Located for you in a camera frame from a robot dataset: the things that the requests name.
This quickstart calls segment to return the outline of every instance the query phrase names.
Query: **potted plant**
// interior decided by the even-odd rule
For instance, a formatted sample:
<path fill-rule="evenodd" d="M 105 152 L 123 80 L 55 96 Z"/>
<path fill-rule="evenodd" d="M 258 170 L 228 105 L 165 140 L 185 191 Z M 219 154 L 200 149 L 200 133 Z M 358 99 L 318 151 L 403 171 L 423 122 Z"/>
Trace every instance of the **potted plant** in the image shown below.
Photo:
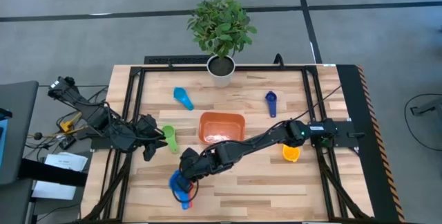
<path fill-rule="evenodd" d="M 212 55 L 207 61 L 207 70 L 218 87 L 225 87 L 231 81 L 235 62 L 229 56 L 241 52 L 245 44 L 252 40 L 247 33 L 256 33 L 249 25 L 250 18 L 241 4 L 235 0 L 209 0 L 198 4 L 198 8 L 188 20 L 202 51 Z"/>

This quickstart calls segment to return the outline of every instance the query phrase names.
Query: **concrete floor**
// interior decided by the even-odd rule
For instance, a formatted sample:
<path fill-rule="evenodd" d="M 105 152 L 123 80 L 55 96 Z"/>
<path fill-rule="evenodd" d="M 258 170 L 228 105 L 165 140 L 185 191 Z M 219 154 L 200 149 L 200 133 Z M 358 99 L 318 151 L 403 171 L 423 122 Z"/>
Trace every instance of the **concrete floor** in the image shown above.
<path fill-rule="evenodd" d="M 192 9 L 201 0 L 0 0 L 0 17 L 72 15 Z M 315 5 L 399 3 L 440 0 L 307 0 Z M 241 0 L 244 6 L 299 6 L 300 0 Z M 405 102 L 419 93 L 442 93 L 441 7 L 311 11 L 324 63 L 361 64 L 365 68 L 376 115 L 405 218 L 440 223 L 442 153 L 419 145 L 403 118 Z M 301 11 L 250 14 L 258 34 L 254 45 L 237 55 L 238 63 L 312 63 Z M 37 80 L 49 84 L 58 75 L 78 84 L 107 84 L 114 64 L 141 64 L 145 55 L 200 54 L 185 30 L 187 16 L 0 23 L 0 82 Z M 91 95 L 100 88 L 82 88 Z M 425 102 L 431 98 L 416 101 Z M 30 132 L 56 131 L 67 113 L 61 103 L 37 97 Z M 442 149 L 436 116 L 410 117 L 427 145 Z M 87 151 L 78 142 L 71 151 Z M 73 221 L 77 210 L 51 214 L 41 223 Z"/>

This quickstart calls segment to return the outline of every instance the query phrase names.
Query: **white pot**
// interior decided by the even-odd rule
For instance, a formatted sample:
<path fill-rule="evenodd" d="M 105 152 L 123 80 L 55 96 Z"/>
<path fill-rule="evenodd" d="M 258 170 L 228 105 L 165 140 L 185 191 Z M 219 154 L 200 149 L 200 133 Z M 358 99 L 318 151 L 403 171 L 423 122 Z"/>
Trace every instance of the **white pot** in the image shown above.
<path fill-rule="evenodd" d="M 232 57 L 226 55 L 225 59 L 230 59 L 233 62 L 233 70 L 225 76 L 218 76 L 218 75 L 214 75 L 210 70 L 209 70 L 209 63 L 212 59 L 215 59 L 216 57 L 218 57 L 217 55 L 214 55 L 212 57 L 209 58 L 209 60 L 207 61 L 206 67 L 207 70 L 210 74 L 210 76 L 212 77 L 213 83 L 215 84 L 215 86 L 217 87 L 226 87 L 227 85 L 229 85 L 230 81 L 232 80 L 232 76 L 233 76 L 233 72 L 235 72 L 235 61 L 232 59 Z"/>

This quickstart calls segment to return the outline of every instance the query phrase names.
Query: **wooden plank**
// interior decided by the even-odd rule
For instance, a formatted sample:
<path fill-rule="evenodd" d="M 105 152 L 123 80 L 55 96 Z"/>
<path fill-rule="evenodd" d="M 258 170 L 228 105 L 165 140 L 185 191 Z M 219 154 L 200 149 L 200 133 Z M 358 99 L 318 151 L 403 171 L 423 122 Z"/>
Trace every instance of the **wooden plank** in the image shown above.
<path fill-rule="evenodd" d="M 118 113 L 122 112 L 129 71 L 130 66 L 115 66 L 110 79 L 107 100 Z M 340 85 L 336 67 L 318 66 L 318 74 L 324 97 Z M 309 81 L 312 97 L 316 102 L 311 77 Z M 195 106 L 193 111 L 186 110 L 173 99 L 172 92 L 176 86 L 186 88 Z M 270 90 L 278 96 L 276 118 L 269 117 L 264 100 L 265 94 Z M 130 114 L 133 112 L 134 99 L 135 91 L 132 94 Z M 325 101 L 325 108 L 329 118 L 348 118 L 341 89 Z M 148 72 L 140 113 L 152 114 L 159 126 L 172 124 L 176 128 L 180 153 L 172 154 L 167 148 L 158 149 L 150 162 L 144 162 L 142 149 L 134 152 L 124 221 L 326 220 L 316 152 L 309 141 L 301 147 L 298 162 L 284 160 L 282 146 L 274 145 L 245 156 L 232 169 L 222 174 L 202 179 L 193 208 L 187 211 L 181 210 L 168 186 L 171 174 L 178 168 L 181 152 L 188 147 L 200 152 L 206 147 L 198 138 L 200 116 L 204 112 L 243 115 L 246 120 L 246 138 L 250 138 L 266 131 L 276 122 L 294 118 L 306 110 L 302 76 L 298 71 L 237 71 L 232 83 L 226 88 L 214 87 L 206 72 Z M 308 122 L 308 114 L 300 120 Z M 99 200 L 106 157 L 107 151 L 98 151 L 92 157 L 81 204 L 84 214 L 89 213 Z M 358 156 L 349 149 L 337 148 L 336 159 L 343 187 L 363 211 L 372 215 Z M 336 196 L 332 198 L 337 209 Z M 116 207 L 113 204 L 113 216 Z"/>

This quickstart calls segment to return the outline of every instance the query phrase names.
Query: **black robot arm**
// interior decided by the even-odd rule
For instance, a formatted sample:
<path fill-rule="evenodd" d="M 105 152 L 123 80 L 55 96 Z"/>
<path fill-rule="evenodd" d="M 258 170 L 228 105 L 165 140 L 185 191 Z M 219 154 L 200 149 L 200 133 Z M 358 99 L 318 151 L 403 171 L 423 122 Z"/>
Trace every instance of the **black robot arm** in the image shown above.
<path fill-rule="evenodd" d="M 273 144 L 299 147 L 310 137 L 332 136 L 336 132 L 336 127 L 331 119 L 308 125 L 298 120 L 286 120 L 277 123 L 265 133 L 243 142 L 222 141 L 207 147 L 200 154 L 192 148 L 188 148 L 180 158 L 180 171 L 186 179 L 195 182 L 205 176 L 226 171 L 243 156 Z"/>
<path fill-rule="evenodd" d="M 121 152 L 132 152 L 144 146 L 144 159 L 149 161 L 157 148 L 167 145 L 166 142 L 160 141 L 165 139 L 164 134 L 157 128 L 157 123 L 151 115 L 142 115 L 135 123 L 126 122 L 107 102 L 93 104 L 81 96 L 71 77 L 58 77 L 58 80 L 50 85 L 48 95 L 77 109 L 92 130 L 102 138 L 109 138 L 114 148 Z"/>

